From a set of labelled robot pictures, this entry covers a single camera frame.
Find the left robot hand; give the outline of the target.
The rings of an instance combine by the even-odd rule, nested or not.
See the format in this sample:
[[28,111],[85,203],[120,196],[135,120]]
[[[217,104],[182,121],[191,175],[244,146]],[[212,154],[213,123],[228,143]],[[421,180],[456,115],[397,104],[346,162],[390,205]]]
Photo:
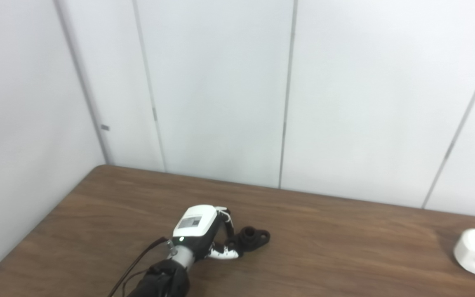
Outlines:
[[190,254],[193,263],[205,258],[242,257],[242,252],[236,248],[215,241],[221,226],[225,227],[227,238],[235,235],[231,212],[227,207],[214,205],[189,207],[173,230],[170,241],[177,251],[173,258],[183,251]]

